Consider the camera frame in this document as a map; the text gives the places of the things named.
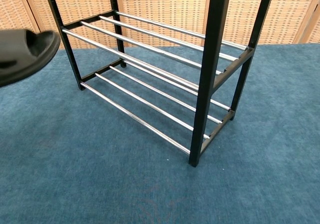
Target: rattan panel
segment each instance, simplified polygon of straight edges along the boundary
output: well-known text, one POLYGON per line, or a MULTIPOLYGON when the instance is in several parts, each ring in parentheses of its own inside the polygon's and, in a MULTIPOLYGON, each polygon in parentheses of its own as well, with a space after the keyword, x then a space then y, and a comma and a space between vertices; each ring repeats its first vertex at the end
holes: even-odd
MULTIPOLYGON (((230 0, 224 39, 249 42, 261 0, 230 0)), ((291 44, 311 0, 272 0, 261 32, 260 44, 291 44)))
MULTIPOLYGON (((111 10, 110 0, 56 0, 56 2, 58 4, 63 23, 65 24, 111 10)), ((48 1, 33 0, 33 3, 44 28, 56 30, 56 23, 51 13, 48 1)), ((101 22, 98 26, 114 32, 114 27, 110 23, 101 22)), ((100 32, 93 31, 87 27, 79 27, 74 29, 74 32, 110 47, 115 47, 117 45, 114 38, 106 36, 100 32)), ((70 43, 75 49, 94 47, 76 38, 70 38, 70 43)))
MULTIPOLYGON (((125 13, 198 33, 202 33, 203 31, 205 9, 206 0, 123 0, 123 10, 125 13)), ((198 45, 201 43, 201 40, 196 37, 143 23, 141 21, 125 18, 125 22, 190 43, 198 45)), ((127 35, 139 42, 152 46, 174 46, 171 42, 129 29, 127 30, 127 35)))
POLYGON ((0 29, 30 29, 31 20, 22 0, 0 0, 0 29))
POLYGON ((309 37, 308 43, 320 43, 320 18, 309 37))

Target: silver metal rod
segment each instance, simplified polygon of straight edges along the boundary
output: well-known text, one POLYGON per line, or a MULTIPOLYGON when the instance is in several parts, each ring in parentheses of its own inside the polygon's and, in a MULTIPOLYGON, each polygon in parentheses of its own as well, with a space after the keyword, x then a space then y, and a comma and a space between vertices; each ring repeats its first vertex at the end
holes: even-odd
MULTIPOLYGON (((133 25, 129 25, 129 24, 123 23, 121 21, 113 20, 113 19, 101 16, 101 15, 99 17, 100 17, 101 20, 104 20, 104 21, 109 22, 109 23, 113 23, 113 24, 116 24, 116 25, 119 25, 119 26, 122 26, 122 27, 125 27, 125 28, 129 28, 129 29, 132 29, 132 30, 144 33, 144 34, 148 34, 150 36, 153 36, 153 37, 156 37, 156 38, 160 38, 160 39, 166 40, 168 42, 175 43, 175 44, 187 47, 187 48, 191 48, 193 50, 197 50, 197 51, 201 51, 201 52, 204 51, 204 48, 202 46, 194 45, 194 44, 191 44, 191 43, 183 41, 183 40, 178 40, 178 39, 175 39, 173 37, 169 37, 169 36, 166 36, 166 35, 162 35, 162 34, 156 33, 154 31, 145 30, 145 29, 142 29, 142 28, 139 28, 139 27, 136 27, 136 26, 133 26, 133 25)), ((222 59, 226 59, 226 60, 232 61, 232 62, 234 60, 238 59, 238 58, 236 58, 234 56, 230 56, 230 55, 223 54, 223 53, 220 53, 219 57, 222 58, 222 59)))
POLYGON ((119 105, 119 104, 115 103, 114 101, 110 100, 105 95, 101 94, 100 92, 98 92, 97 90, 93 89, 91 86, 85 84, 84 82, 81 82, 81 85, 83 87, 87 88, 88 90, 90 90, 91 92, 93 92, 94 94, 98 95, 99 97, 101 97, 102 99, 104 99, 105 101, 110 103, 111 105, 113 105, 115 108, 117 108, 120 111, 124 112, 125 114, 127 114, 129 117, 133 118, 134 120, 136 120, 140 124, 144 125, 146 128, 148 128, 149 130, 153 131, 154 133, 156 133, 157 135, 159 135, 160 137, 165 139, 167 142, 169 142, 172 145, 174 145, 175 147, 179 148, 184 153, 190 155, 190 150, 188 150, 187 148, 185 148, 183 145, 179 144, 175 140, 171 139, 167 135, 163 134, 161 131, 159 131, 158 129, 154 128, 152 125, 148 124, 144 120, 140 119, 139 117, 137 117, 136 115, 134 115, 133 113, 128 111, 127 109, 123 108, 121 105, 119 105))
POLYGON ((109 30, 105 30, 103 28, 100 28, 98 26, 95 26, 95 25, 92 25, 92 24, 89 24, 89 23, 86 23, 84 21, 81 21, 80 22, 82 25, 88 27, 88 28, 91 28, 93 30, 96 30, 98 32, 101 32, 101 33, 104 33, 104 34, 107 34, 111 37, 114 37, 114 38, 117 38, 119 40, 122 40, 122 41, 125 41, 127 43, 131 43, 131 44, 134 44, 138 47, 141 47, 141 48, 144 48, 144 49, 147 49, 149 51, 152 51, 152 52, 155 52, 155 53, 158 53, 160 55, 163 55, 165 57, 168 57, 168 58, 171 58, 175 61, 178 61, 180 63, 183 63, 183 64, 186 64, 192 68, 197 68, 197 69, 201 69, 201 64, 195 62, 195 61, 192 61, 192 60, 189 60, 189 59, 186 59, 186 58, 183 58, 181 56, 178 56, 178 55, 175 55, 175 54, 172 54, 170 52, 167 52, 165 50, 161 50, 159 48, 156 48, 156 47, 153 47, 151 45, 147 45, 147 44, 144 44, 144 43, 141 43, 139 41, 136 41, 136 40, 133 40, 131 38, 128 38, 128 37, 125 37, 123 35, 119 35, 119 34, 116 34, 116 33, 113 33, 109 30))
MULTIPOLYGON (((86 43, 92 44, 93 46, 95 46, 95 47, 97 47, 97 48, 100 48, 100 49, 102 49, 102 50, 105 50, 105 51, 107 51, 107 52, 110 52, 110 53, 112 53, 112 54, 115 54, 115 55, 117 55, 118 57, 124 59, 125 61, 129 61, 130 63, 134 63, 134 64, 141 65, 141 66, 151 66, 150 64, 148 64, 148 63, 146 63, 146 62, 144 62, 144 61, 141 61, 141 60, 136 59, 136 58, 134 58, 134 57, 132 57, 132 56, 130 56, 130 55, 127 55, 127 54, 122 53, 122 52, 120 52, 120 51, 117 51, 117 50, 114 50, 114 49, 112 49, 112 48, 109 48, 109 47, 107 47, 107 46, 105 46, 105 45, 102 45, 102 44, 99 43, 99 42, 96 42, 96 41, 93 41, 93 40, 91 40, 91 39, 89 39, 89 38, 86 38, 86 37, 83 37, 83 36, 81 36, 81 35, 78 35, 78 34, 72 32, 72 31, 69 31, 69 30, 65 29, 65 28, 63 28, 62 31, 63 31, 64 33, 67 33, 67 34, 69 34, 70 36, 73 36, 73 37, 75 37, 75 38, 78 38, 78 39, 80 39, 80 40, 82 40, 82 41, 84 41, 84 42, 86 42, 86 43)), ((226 108, 227 108, 226 110, 230 110, 230 107, 227 107, 227 106, 223 105, 222 103, 219 103, 219 102, 217 102, 217 101, 215 101, 215 100, 211 100, 211 103, 213 103, 213 104, 215 104, 215 105, 217 105, 218 107, 221 107, 221 108, 223 108, 223 109, 226 109, 226 108)))
POLYGON ((174 75, 174 74, 172 74, 170 72, 162 70, 161 68, 158 68, 158 67, 156 67, 154 65, 151 65, 149 63, 143 63, 143 64, 141 64, 141 66, 143 66, 145 68, 148 68, 148 69, 154 71, 155 73, 163 75, 163 76, 165 76, 165 77, 167 77, 167 78, 169 78, 169 79, 171 79, 171 80, 173 80, 173 81, 175 81, 177 83, 180 83, 180 84, 182 84, 182 85, 184 85, 186 87, 189 87, 191 89, 194 89, 194 90, 198 90, 199 89, 199 86, 197 84, 194 84, 191 81, 183 79, 183 78, 181 78, 181 77, 179 77, 177 75, 174 75))
MULTIPOLYGON (((135 20, 138 20, 138 21, 141 21, 141 22, 144 22, 144 23, 153 24, 153 25, 156 25, 156 26, 159 26, 159 27, 163 27, 163 28, 167 28, 167 29, 170 29, 170 30, 173 30, 173 31, 180 32, 180 33, 188 34, 188 35, 196 37, 196 38, 201 38, 201 39, 205 39, 206 38, 206 35, 204 35, 204 34, 200 34, 200 33, 194 32, 194 31, 182 29, 182 28, 179 28, 179 27, 176 27, 176 26, 164 24, 164 23, 161 23, 161 22, 158 22, 158 21, 148 20, 148 19, 145 19, 145 18, 142 18, 142 17, 138 17, 138 16, 122 13, 122 12, 119 12, 119 11, 116 11, 115 13, 117 13, 120 16, 126 17, 126 18, 131 18, 131 19, 135 19, 135 20)), ((227 40, 222 40, 222 44, 225 45, 225 46, 237 48, 237 49, 240 49, 240 50, 243 50, 243 51, 247 48, 245 45, 240 45, 240 44, 233 43, 233 42, 227 41, 227 40)))
MULTIPOLYGON (((148 88, 148 89, 150 89, 150 90, 152 90, 152 91, 154 91, 154 92, 156 92, 156 93, 158 93, 158 94, 170 99, 171 101, 174 101, 175 103, 178 103, 179 105, 181 105, 181 106, 183 106, 183 107, 185 107, 185 108, 187 108, 187 109, 189 109, 189 110, 191 110, 193 112, 196 112, 196 108, 194 108, 193 106, 190 106, 187 103, 184 103, 183 101, 181 101, 181 100, 179 100, 179 99, 177 99, 177 98, 175 98, 175 97, 173 97, 173 96, 171 96, 171 95, 169 95, 169 94, 167 94, 167 93, 165 93, 165 92, 163 92, 163 91, 161 91, 161 90, 159 90, 159 89, 157 89, 157 88, 155 88, 155 87, 153 87, 153 86, 151 86, 151 85, 149 85, 149 84, 147 84, 147 83, 145 83, 145 82, 143 82, 143 81, 141 81, 141 80, 139 80, 139 79, 137 79, 137 78, 135 78, 135 77, 133 77, 133 76, 131 76, 129 74, 127 74, 127 73, 124 73, 123 71, 120 71, 120 70, 114 68, 113 66, 110 66, 110 68, 112 70, 114 70, 115 72, 117 72, 117 73, 119 73, 119 74, 121 74, 121 75, 123 75, 123 76, 125 76, 125 77, 127 77, 127 78, 129 78, 129 79, 131 79, 133 81, 135 81, 136 83, 139 83, 140 85, 142 85, 142 86, 144 86, 144 87, 146 87, 146 88, 148 88)), ((214 123, 217 123, 217 124, 222 123, 221 120, 218 120, 217 118, 214 118, 213 116, 207 115, 207 118, 210 121, 214 122, 214 123)))
MULTIPOLYGON (((120 58, 122 58, 122 59, 124 59, 124 60, 133 62, 133 63, 135 63, 135 64, 139 64, 139 65, 144 66, 144 67, 150 67, 150 68, 152 67, 152 69, 158 70, 159 72, 160 72, 160 70, 161 70, 160 68, 157 68, 157 67, 155 67, 155 66, 152 66, 152 65, 150 65, 150 64, 148 64, 148 63, 146 63, 146 62, 144 62, 144 61, 142 61, 142 60, 139 60, 139 59, 137 59, 137 58, 134 58, 134 57, 132 57, 132 56, 130 56, 130 55, 127 55, 127 54, 125 54, 125 53, 122 53, 122 52, 120 52, 120 51, 114 50, 114 49, 112 49, 112 48, 110 48, 110 47, 107 47, 107 46, 105 46, 105 45, 102 45, 102 44, 99 43, 99 42, 96 42, 96 41, 91 40, 91 39, 89 39, 89 38, 86 38, 86 37, 84 37, 84 36, 78 35, 78 34, 72 32, 72 31, 69 31, 69 30, 65 29, 65 28, 63 28, 62 31, 63 31, 64 33, 67 33, 67 34, 69 34, 69 35, 71 35, 71 36, 73 36, 73 37, 75 37, 75 38, 78 38, 78 39, 86 42, 86 43, 92 44, 92 45, 94 45, 94 46, 97 47, 97 48, 100 48, 100 49, 102 49, 102 50, 105 50, 105 51, 107 51, 107 52, 110 52, 110 53, 112 53, 112 54, 115 54, 115 55, 117 55, 118 57, 120 57, 120 58)), ((162 74, 162 75, 165 75, 165 76, 167 76, 167 77, 169 77, 169 78, 171 78, 172 80, 175 80, 176 82, 180 82, 180 83, 182 83, 183 85, 185 85, 185 86, 187 86, 187 87, 190 87, 190 88, 193 88, 193 89, 194 89, 194 88, 198 88, 198 86, 197 86, 196 84, 194 84, 194 83, 192 83, 192 82, 190 82, 190 81, 184 80, 183 78, 178 77, 178 76, 176 76, 176 75, 173 75, 173 74, 171 74, 171 73, 169 73, 169 72, 167 72, 167 71, 161 70, 161 74, 162 74)))
MULTIPOLYGON (((158 78, 158 79, 160 79, 160 80, 162 80, 162 81, 164 81, 164 82, 166 82, 166 83, 169 83, 169 84, 171 84, 171 85, 173 85, 173 86, 175 86, 175 87, 177 87, 177 88, 180 88, 180 89, 182 89, 182 90, 184 90, 184 91, 186 91, 186 92, 188 92, 188 93, 191 93, 191 94, 193 94, 193 95, 195 95, 195 96, 198 96, 198 93, 197 93, 196 91, 190 90, 189 88, 186 88, 185 86, 180 85, 180 84, 178 84, 178 83, 176 83, 176 82, 174 82, 174 81, 172 81, 172 80, 169 80, 169 79, 167 79, 167 78, 165 78, 165 77, 163 77, 163 76, 161 76, 161 75, 158 75, 158 74, 156 74, 156 73, 154 73, 154 72, 152 72, 152 71, 149 71, 149 70, 147 70, 147 69, 145 69, 145 68, 143 68, 143 67, 141 67, 141 66, 138 66, 138 65, 136 65, 136 64, 134 64, 134 63, 132 63, 132 62, 130 62, 130 61, 125 61, 125 63, 127 63, 128 65, 130 65, 130 66, 132 66, 132 67, 134 67, 134 68, 137 68, 137 69, 139 69, 139 70, 141 70, 141 71, 143 71, 143 72, 145 72, 145 73, 148 73, 148 74, 150 74, 151 76, 154 76, 154 77, 156 77, 156 78, 158 78)), ((230 111, 230 107, 228 107, 228 106, 226 106, 226 105, 224 105, 224 104, 222 104, 222 103, 220 103, 220 102, 218 102, 218 101, 216 101, 216 100, 212 100, 212 99, 211 99, 210 102, 211 102, 212 104, 214 104, 214 105, 222 108, 222 109, 225 109, 226 111, 230 111)))
MULTIPOLYGON (((169 114, 168 112, 166 112, 165 110, 162 110, 161 108, 157 107, 156 105, 153 105, 152 103, 150 103, 149 101, 141 98, 140 96, 137 96, 136 94, 132 93, 131 91, 123 88, 122 86, 119 86, 118 84, 114 83, 113 81, 103 77, 102 75, 96 73, 95 74, 98 78, 104 80, 105 82, 109 83, 110 85, 114 86, 115 88, 118 88, 119 90, 123 91, 124 93, 128 94, 129 96, 133 97, 134 99, 138 100, 139 102, 146 104, 148 107, 156 110, 157 112, 161 113, 162 115, 166 116, 167 118, 170 118, 171 120, 173 120, 174 122, 180 124, 181 126, 183 126, 184 128, 188 129, 189 131, 193 132, 194 128, 190 125, 188 125, 187 123, 185 123, 184 121, 176 118, 175 116, 169 114)), ((206 134, 203 135, 203 137, 205 139, 209 139, 210 137, 206 134)))
MULTIPOLYGON (((149 63, 140 63, 140 66, 148 68, 148 69, 154 71, 155 73, 158 73, 158 74, 163 75, 163 76, 165 76, 167 78, 170 78, 170 79, 174 80, 175 82, 180 83, 182 85, 185 85, 185 86, 187 86, 189 88, 192 88, 192 89, 194 89, 196 91, 198 91, 198 89, 199 89, 199 86, 197 84, 194 84, 194 83, 192 83, 192 82, 190 82, 190 81, 188 81, 186 79, 183 79, 183 78, 181 78, 179 76, 173 75, 172 73, 167 72, 165 70, 162 70, 162 69, 160 69, 158 67, 155 67, 154 65, 151 65, 149 63)), ((222 103, 220 103, 220 102, 218 102, 216 100, 211 100, 210 102, 212 104, 220 107, 220 108, 223 108, 223 109, 227 110, 227 111, 230 110, 229 106, 226 106, 226 105, 224 105, 224 104, 222 104, 222 103)))

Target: rack leg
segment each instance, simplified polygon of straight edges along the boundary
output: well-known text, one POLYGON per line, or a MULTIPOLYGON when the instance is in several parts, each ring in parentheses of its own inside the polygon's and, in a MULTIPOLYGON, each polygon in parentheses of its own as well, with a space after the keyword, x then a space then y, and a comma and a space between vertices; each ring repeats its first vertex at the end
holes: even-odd
MULTIPOLYGON (((113 10, 113 19, 120 22, 120 16, 116 13, 117 11, 119 11, 118 0, 110 0, 110 3, 111 3, 111 8, 113 10)), ((122 28, 119 25, 116 25, 116 24, 114 25, 114 31, 117 34, 122 35, 122 28)), ((125 53, 124 42, 122 40, 117 39, 116 43, 117 43, 119 52, 125 53)), ((127 66, 127 64, 124 61, 122 61, 120 65, 123 68, 127 66)))
POLYGON ((68 36, 67 36, 67 34, 62 32, 62 30, 61 30, 61 28, 64 27, 64 23, 62 21, 62 18, 61 18, 61 15, 60 15, 56 0, 48 0, 48 3, 50 5, 51 12, 52 12, 54 20, 55 20, 55 24, 56 24, 56 26, 58 28, 59 33, 60 33, 60 36, 61 36, 61 39, 62 39, 62 43, 63 43, 64 48, 65 48, 65 52, 66 52, 66 54, 68 56, 68 59, 70 61, 70 64, 71 64, 71 67, 72 67, 72 70, 73 70, 73 74, 74 74, 74 77, 75 77, 75 80, 76 80, 76 83, 77 83, 77 85, 78 85, 80 90, 84 90, 85 88, 80 84, 81 81, 82 81, 81 80, 81 75, 80 75, 79 68, 77 66, 77 62, 76 62, 74 53, 72 51, 69 39, 68 39, 68 36))
POLYGON ((212 88, 215 81, 220 46, 224 32, 229 0, 210 0, 202 68, 200 73, 196 112, 193 124, 189 164, 196 167, 201 155, 212 88))
MULTIPOLYGON (((271 0, 261 0, 260 2, 260 6, 258 9, 258 13, 256 15, 256 19, 254 22, 254 26, 252 29, 252 33, 251 33, 251 37, 249 40, 249 45, 248 47, 253 49, 253 51, 256 51, 256 47, 258 44, 258 40, 260 37, 260 33, 262 30, 262 27, 264 25, 265 19, 266 19, 266 15, 269 9, 269 5, 270 5, 271 0)), ((250 65, 253 59, 253 55, 251 58, 249 58, 243 65, 241 68, 241 72, 240 72, 240 76, 235 88, 235 92, 233 95, 233 99, 232 99, 232 104, 231 104, 231 110, 234 111, 234 114, 236 114, 236 110, 238 108, 238 104, 239 104, 239 100, 242 94, 242 91, 244 89, 245 86, 245 82, 248 76, 248 72, 250 69, 250 65)))

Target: black slipper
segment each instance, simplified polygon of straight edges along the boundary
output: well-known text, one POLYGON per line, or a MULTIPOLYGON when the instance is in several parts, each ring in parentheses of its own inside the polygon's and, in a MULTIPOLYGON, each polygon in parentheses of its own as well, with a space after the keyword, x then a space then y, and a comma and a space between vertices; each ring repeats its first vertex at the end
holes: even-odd
POLYGON ((57 53, 60 36, 28 29, 0 30, 0 87, 40 71, 57 53))

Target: blue carpet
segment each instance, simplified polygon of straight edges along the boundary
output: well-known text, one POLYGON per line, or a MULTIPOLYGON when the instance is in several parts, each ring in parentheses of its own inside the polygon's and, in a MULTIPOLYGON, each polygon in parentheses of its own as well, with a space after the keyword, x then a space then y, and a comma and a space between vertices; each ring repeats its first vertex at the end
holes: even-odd
MULTIPOLYGON (((196 51, 165 49, 201 60, 196 51)), ((259 46, 234 121, 197 168, 161 137, 78 90, 59 51, 42 71, 0 89, 0 223, 320 223, 319 49, 259 46)), ((156 54, 126 51, 193 82, 199 78, 198 70, 156 54)), ((83 75, 116 59, 99 49, 76 50, 75 57, 83 75)), ((195 106, 187 92, 133 67, 119 69, 195 106)), ((193 124, 191 111, 114 71, 103 76, 193 124)), ((214 98, 230 104, 236 81, 233 76, 214 98)), ((187 129, 100 79, 88 83, 190 147, 187 129)), ((225 112, 211 106, 210 114, 225 112)), ((214 126, 208 122, 207 134, 214 126)))

